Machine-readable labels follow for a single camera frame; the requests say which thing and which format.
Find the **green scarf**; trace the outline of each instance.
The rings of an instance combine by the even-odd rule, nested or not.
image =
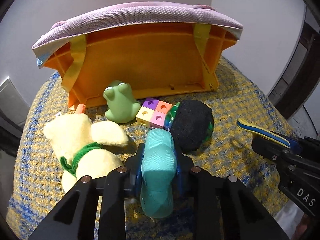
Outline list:
[[[60,163],[61,163],[61,166],[63,167],[63,169],[65,169],[66,171],[70,172],[71,175],[75,176],[76,177],[76,171],[77,171],[77,168],[78,168],[78,164],[79,164],[79,161],[81,160],[81,158],[87,154],[88,152],[90,152],[91,150],[94,150],[94,149],[102,149],[102,146],[97,143],[97,142],[94,142],[94,143],[89,143],[87,144],[86,146],[82,147],[77,153],[76,153],[76,156],[73,158],[72,160],[72,164],[69,165],[67,163],[67,159],[65,157],[60,157]]]

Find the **yellow strap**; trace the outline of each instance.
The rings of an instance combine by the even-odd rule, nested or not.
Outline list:
[[[76,36],[70,41],[70,54],[71,57],[73,57],[73,62],[64,74],[61,82],[62,88],[68,93],[79,76],[84,62],[86,48],[87,41],[85,35]]]
[[[193,38],[201,56],[204,85],[207,91],[213,91],[214,88],[218,87],[218,80],[216,79],[215,74],[210,72],[207,63],[204,60],[205,47],[209,39],[210,29],[210,24],[201,23],[196,23],[193,29]]]

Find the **lavender fabric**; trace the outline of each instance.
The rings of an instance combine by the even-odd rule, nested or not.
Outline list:
[[[119,26],[185,22],[218,25],[238,40],[243,26],[218,13],[208,5],[187,5],[171,2],[132,2],[112,5],[54,24],[49,32],[32,46],[41,68],[44,62],[73,37]]]

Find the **purple cube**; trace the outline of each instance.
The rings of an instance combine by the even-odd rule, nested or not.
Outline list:
[[[156,100],[154,98],[146,98],[146,101],[144,101],[142,106],[155,110],[158,103],[159,103],[159,100]]]

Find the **silver screw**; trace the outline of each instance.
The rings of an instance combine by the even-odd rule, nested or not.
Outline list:
[[[127,167],[126,167],[126,166],[120,166],[120,167],[117,169],[117,171],[118,171],[119,173],[124,173],[124,172],[127,171]]]
[[[228,180],[230,180],[231,182],[236,182],[238,180],[238,178],[235,175],[230,175],[228,177]]]
[[[199,166],[193,166],[191,168],[191,171],[194,173],[199,173],[201,171],[201,168]]]
[[[289,168],[290,171],[294,171],[296,169],[296,167],[293,166],[293,165],[289,165],[288,168]]]
[[[90,181],[90,179],[91,179],[90,176],[83,176],[83,177],[81,178],[81,182],[82,182],[82,183],[87,183],[87,182]]]

